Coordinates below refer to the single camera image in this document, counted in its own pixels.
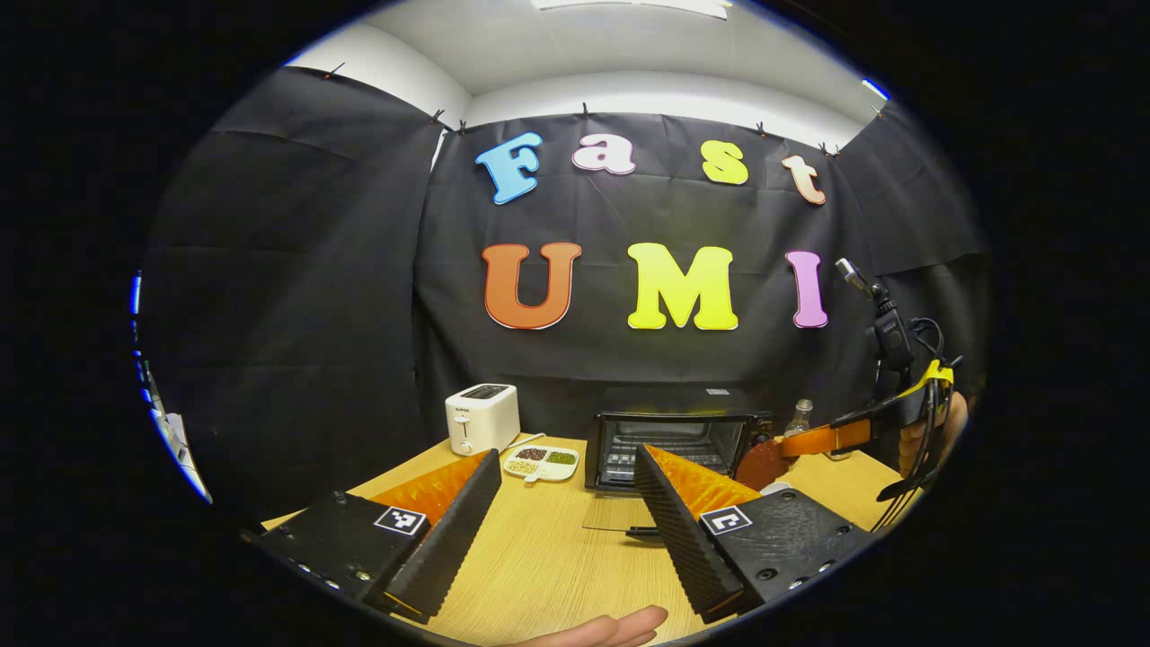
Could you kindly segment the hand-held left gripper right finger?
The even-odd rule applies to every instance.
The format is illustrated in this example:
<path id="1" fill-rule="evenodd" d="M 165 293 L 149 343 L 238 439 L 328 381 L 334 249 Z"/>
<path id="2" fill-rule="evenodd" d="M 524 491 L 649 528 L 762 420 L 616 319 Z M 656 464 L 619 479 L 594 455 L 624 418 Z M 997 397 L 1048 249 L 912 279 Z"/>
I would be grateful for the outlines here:
<path id="1" fill-rule="evenodd" d="M 762 495 L 650 445 L 636 452 L 632 482 L 705 623 L 777 604 L 874 541 L 797 490 Z"/>

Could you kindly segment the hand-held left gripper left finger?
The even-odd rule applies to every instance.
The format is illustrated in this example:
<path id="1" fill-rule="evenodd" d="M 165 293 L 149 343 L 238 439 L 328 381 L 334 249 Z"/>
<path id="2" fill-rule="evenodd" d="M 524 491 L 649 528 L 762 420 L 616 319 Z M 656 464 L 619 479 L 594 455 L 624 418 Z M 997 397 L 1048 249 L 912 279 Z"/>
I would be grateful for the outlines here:
<path id="1" fill-rule="evenodd" d="M 336 491 L 241 540 L 325 592 L 425 624 L 500 487 L 500 454 L 485 450 L 373 496 Z"/>

